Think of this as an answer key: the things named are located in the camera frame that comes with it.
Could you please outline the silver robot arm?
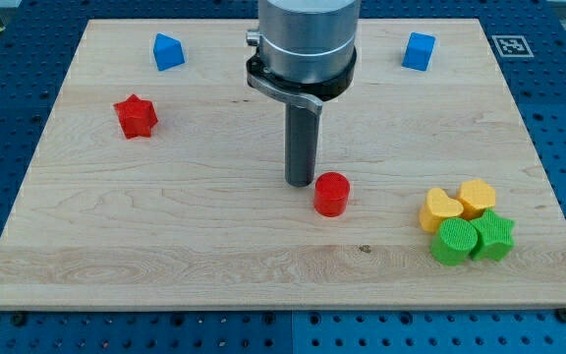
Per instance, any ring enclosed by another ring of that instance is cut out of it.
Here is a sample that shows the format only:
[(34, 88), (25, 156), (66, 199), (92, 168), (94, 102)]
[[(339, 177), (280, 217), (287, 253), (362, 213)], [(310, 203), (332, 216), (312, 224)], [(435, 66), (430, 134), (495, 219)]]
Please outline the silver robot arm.
[(255, 48), (248, 85), (318, 116), (352, 80), (360, 8), (360, 0), (258, 0), (257, 27), (246, 34)]

